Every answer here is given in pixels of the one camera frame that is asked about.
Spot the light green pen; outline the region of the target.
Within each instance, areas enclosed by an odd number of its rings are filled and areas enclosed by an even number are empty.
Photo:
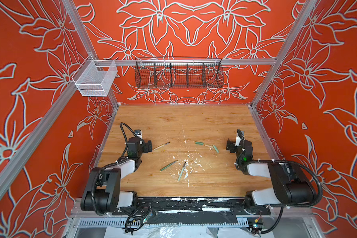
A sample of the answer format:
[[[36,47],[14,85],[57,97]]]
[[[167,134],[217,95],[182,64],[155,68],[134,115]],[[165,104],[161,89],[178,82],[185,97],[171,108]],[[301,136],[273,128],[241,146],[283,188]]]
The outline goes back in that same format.
[[[182,168],[181,168],[181,171],[180,171],[180,174],[179,174],[179,177],[178,177],[178,181],[181,180],[186,165],[187,165],[187,161],[184,162],[184,164],[183,164],[183,166],[182,166]]]

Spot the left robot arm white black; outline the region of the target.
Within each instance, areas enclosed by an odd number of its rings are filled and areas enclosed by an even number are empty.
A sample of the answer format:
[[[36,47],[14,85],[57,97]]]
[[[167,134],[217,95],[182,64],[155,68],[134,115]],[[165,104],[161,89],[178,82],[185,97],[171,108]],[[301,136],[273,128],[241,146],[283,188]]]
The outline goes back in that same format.
[[[130,138],[127,146],[127,155],[91,171],[80,202],[82,211],[93,211],[102,216],[135,205],[136,192],[122,191],[121,181],[138,170],[142,155],[152,152],[153,146],[152,141],[138,136]]]

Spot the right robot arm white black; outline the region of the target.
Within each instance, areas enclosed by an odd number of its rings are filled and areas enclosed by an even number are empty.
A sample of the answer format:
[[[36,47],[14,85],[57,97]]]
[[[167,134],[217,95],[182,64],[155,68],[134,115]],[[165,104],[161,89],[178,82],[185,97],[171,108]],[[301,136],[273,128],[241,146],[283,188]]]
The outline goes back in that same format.
[[[291,161],[254,160],[252,143],[238,138],[227,140],[226,150],[236,155],[235,167],[244,175],[271,180],[272,186],[246,192],[243,207],[256,213],[265,206],[309,207],[319,198],[318,189],[308,180],[300,164]]]

